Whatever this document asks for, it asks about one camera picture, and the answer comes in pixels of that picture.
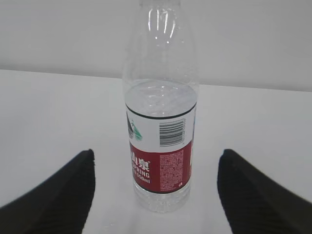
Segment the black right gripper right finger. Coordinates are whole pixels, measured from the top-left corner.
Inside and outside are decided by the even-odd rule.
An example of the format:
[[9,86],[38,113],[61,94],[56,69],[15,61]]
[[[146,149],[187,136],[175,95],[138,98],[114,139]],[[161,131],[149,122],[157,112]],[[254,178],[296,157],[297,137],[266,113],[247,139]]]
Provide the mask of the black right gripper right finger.
[[232,149],[218,163],[217,191],[234,234],[310,234],[312,204]]

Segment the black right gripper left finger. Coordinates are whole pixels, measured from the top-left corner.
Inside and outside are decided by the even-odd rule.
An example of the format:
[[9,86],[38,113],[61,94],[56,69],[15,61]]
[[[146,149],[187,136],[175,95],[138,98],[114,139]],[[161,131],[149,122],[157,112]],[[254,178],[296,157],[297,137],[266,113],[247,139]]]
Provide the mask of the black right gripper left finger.
[[56,173],[0,209],[2,234],[80,234],[95,193],[95,157],[80,152]]

